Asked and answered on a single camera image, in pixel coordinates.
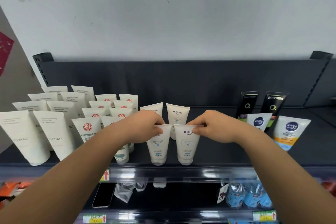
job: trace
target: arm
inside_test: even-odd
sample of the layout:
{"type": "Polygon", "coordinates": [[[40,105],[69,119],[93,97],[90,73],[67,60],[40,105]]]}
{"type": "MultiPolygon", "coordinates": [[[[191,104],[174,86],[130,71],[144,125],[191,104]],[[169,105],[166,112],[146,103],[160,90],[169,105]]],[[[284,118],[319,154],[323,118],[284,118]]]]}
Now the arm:
{"type": "Polygon", "coordinates": [[[188,124],[205,124],[193,132],[244,148],[284,223],[335,222],[336,199],[264,132],[211,110],[188,124]]]}
{"type": "Polygon", "coordinates": [[[142,110],[104,128],[5,207],[1,223],[73,223],[115,153],[162,133],[155,124],[164,124],[162,117],[142,110]]]}

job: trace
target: red poster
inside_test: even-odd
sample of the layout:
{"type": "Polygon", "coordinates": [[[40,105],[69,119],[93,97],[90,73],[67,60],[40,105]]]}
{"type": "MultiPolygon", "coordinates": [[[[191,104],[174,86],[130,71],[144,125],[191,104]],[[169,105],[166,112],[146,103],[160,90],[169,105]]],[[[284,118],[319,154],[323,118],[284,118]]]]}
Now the red poster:
{"type": "Polygon", "coordinates": [[[14,41],[0,32],[0,76],[5,69],[8,56],[12,50],[14,41]]]}

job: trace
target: blue round logo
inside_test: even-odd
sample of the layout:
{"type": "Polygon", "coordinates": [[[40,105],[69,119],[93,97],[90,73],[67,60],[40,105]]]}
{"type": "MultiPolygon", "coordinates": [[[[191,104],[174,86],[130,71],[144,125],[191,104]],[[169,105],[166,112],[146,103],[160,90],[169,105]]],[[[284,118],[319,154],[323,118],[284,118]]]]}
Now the blue round logo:
{"type": "Polygon", "coordinates": [[[264,124],[264,119],[263,117],[258,117],[257,119],[254,120],[253,125],[255,127],[259,127],[264,124]]]}
{"type": "Polygon", "coordinates": [[[291,121],[286,124],[286,129],[288,131],[295,131],[298,128],[299,128],[299,124],[297,124],[295,121],[291,121]]]}

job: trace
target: person's right arm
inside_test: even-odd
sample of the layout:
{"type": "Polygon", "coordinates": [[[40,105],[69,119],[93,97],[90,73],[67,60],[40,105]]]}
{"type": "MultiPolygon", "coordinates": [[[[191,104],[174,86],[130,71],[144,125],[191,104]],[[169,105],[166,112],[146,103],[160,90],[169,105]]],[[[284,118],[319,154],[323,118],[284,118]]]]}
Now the person's right arm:
{"type": "Polygon", "coordinates": [[[336,223],[336,199],[267,134],[212,110],[188,124],[205,124],[193,132],[244,148],[285,224],[336,223]]]}

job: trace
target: plastic bottle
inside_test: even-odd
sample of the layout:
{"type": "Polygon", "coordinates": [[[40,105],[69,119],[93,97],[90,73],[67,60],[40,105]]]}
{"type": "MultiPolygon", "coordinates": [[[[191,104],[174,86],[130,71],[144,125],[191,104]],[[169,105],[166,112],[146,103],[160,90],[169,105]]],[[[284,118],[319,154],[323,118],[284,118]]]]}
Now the plastic bottle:
{"type": "Polygon", "coordinates": [[[243,204],[246,190],[241,183],[230,183],[229,191],[226,196],[227,204],[232,208],[240,208],[243,204]]]}
{"type": "Polygon", "coordinates": [[[244,198],[244,205],[248,208],[256,208],[260,201],[263,186],[260,182],[246,184],[246,190],[248,191],[244,198]]]}
{"type": "Polygon", "coordinates": [[[272,208],[273,207],[272,201],[271,201],[270,197],[267,195],[265,190],[263,190],[263,192],[261,194],[259,205],[263,208],[272,208]]]}

